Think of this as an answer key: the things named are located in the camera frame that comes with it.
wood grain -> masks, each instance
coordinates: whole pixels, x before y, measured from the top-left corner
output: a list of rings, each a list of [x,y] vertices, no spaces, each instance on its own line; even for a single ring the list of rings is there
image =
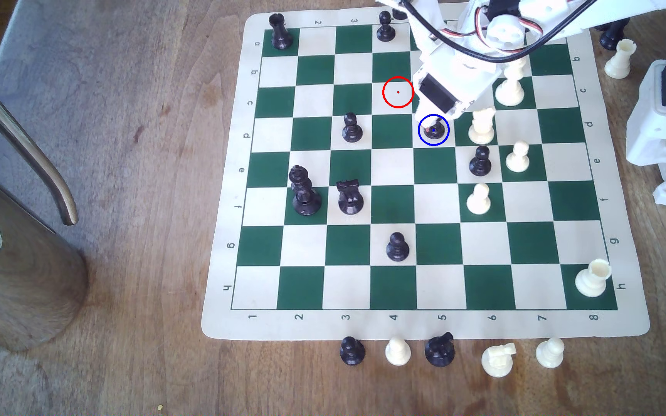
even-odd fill
[[[243,24],[260,12],[365,7],[250,0],[21,0],[0,50],[0,98],[60,168],[81,222],[59,226],[44,185],[0,138],[0,182],[78,247],[90,270],[84,309],[27,353],[0,350],[0,414],[666,414],[666,207],[654,166],[624,159],[625,120],[654,59],[666,11],[635,18],[631,75],[601,74],[651,331],[568,340],[540,368],[540,340],[518,340],[502,380],[479,364],[494,341],[459,341],[437,369],[363,365],[336,342],[208,339],[200,314],[215,229]],[[598,51],[598,66],[610,53]]]

black cable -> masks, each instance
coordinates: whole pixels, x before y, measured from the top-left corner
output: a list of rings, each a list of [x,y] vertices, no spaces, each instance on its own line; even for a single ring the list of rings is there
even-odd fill
[[[443,43],[449,45],[450,47],[454,48],[458,52],[461,52],[465,55],[471,56],[472,58],[479,59],[481,61],[485,62],[492,62],[493,64],[504,64],[506,62],[512,62],[517,59],[521,59],[522,57],[528,55],[531,52],[534,52],[536,49],[541,47],[543,44],[546,42],[549,42],[549,39],[553,38],[557,33],[562,31],[565,27],[569,25],[569,23],[572,23],[574,19],[577,18],[582,12],[587,10],[589,6],[592,6],[593,3],[597,2],[597,0],[587,0],[587,2],[582,3],[580,7],[575,9],[574,12],[570,13],[564,20],[562,20],[559,24],[557,24],[552,30],[550,30],[548,33],[545,33],[541,38],[539,38],[537,41],[534,43],[531,43],[529,46],[527,46],[524,50],[518,52],[518,53],[513,53],[512,55],[509,56],[489,56],[485,55],[483,53],[475,52],[471,49],[467,49],[466,47],[456,44],[452,42],[449,38],[444,36],[443,34],[440,33],[439,30],[436,30],[435,27],[431,26],[430,23],[428,23],[427,20],[423,18],[423,16],[418,13],[417,10],[415,10],[415,7],[410,4],[409,0],[402,0],[400,2],[400,5],[403,6],[410,14],[415,17],[416,20],[418,20],[426,29],[428,29],[428,32],[431,32],[434,36],[439,38]]]

white chess piece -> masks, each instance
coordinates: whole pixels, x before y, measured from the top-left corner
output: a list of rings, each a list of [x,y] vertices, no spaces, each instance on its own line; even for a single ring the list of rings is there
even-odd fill
[[[475,215],[482,215],[490,210],[490,187],[486,184],[474,185],[474,191],[467,197],[467,209]]]
[[[384,348],[384,356],[390,364],[403,366],[410,361],[410,345],[401,337],[393,337]]]
[[[482,368],[492,377],[504,377],[513,369],[513,357],[516,346],[509,343],[501,346],[491,346],[482,354]]]
[[[588,298],[597,298],[605,292],[605,281],[611,276],[611,264],[597,258],[590,262],[587,269],[577,273],[574,285]]]
[[[555,369],[564,360],[564,342],[560,338],[549,338],[536,347],[536,359],[539,364]]]
[[[495,117],[495,108],[478,109],[472,113],[472,125],[469,127],[469,139],[477,144],[487,144],[495,137],[492,128],[492,118]]]
[[[636,44],[631,39],[623,39],[616,45],[616,54],[605,63],[605,73],[611,78],[623,79],[631,71],[631,55],[636,52]]]
[[[528,169],[528,156],[526,155],[528,155],[528,143],[518,140],[513,145],[513,153],[505,158],[505,165],[513,172],[524,172]]]

black chess piece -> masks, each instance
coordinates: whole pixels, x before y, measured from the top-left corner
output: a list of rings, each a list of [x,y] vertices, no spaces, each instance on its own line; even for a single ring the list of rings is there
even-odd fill
[[[346,127],[343,128],[341,134],[343,135],[343,139],[348,143],[356,143],[361,140],[361,136],[364,134],[361,126],[356,124],[356,122],[356,115],[353,112],[347,112],[346,115],[343,116],[343,123]]]
[[[343,341],[340,342],[340,359],[343,360],[344,363],[349,364],[350,366],[361,364],[365,355],[366,350],[364,349],[364,345],[356,338],[345,337]]]
[[[432,337],[425,343],[425,358],[436,367],[446,367],[454,360],[454,336],[447,332],[440,337]]]
[[[469,161],[469,172],[476,176],[484,176],[490,173],[492,162],[490,162],[490,149],[487,146],[477,146],[474,157]]]
[[[380,13],[380,24],[382,26],[377,29],[377,39],[382,42],[390,42],[394,39],[394,27],[389,25],[391,22],[392,17],[389,15],[387,10],[384,10],[382,13]]]
[[[408,258],[410,246],[405,242],[405,237],[399,232],[393,232],[387,243],[387,257],[392,261],[402,261]]]
[[[278,50],[284,50],[291,47],[294,39],[284,27],[284,15],[274,13],[269,16],[269,24],[272,26],[272,46]]]
[[[307,176],[307,169],[294,165],[289,171],[291,190],[294,192],[291,205],[300,215],[313,215],[323,205],[323,198],[312,189],[312,182]]]
[[[338,196],[338,208],[344,214],[353,215],[364,208],[364,197],[359,193],[358,179],[350,181],[338,181],[335,183],[340,195]]]

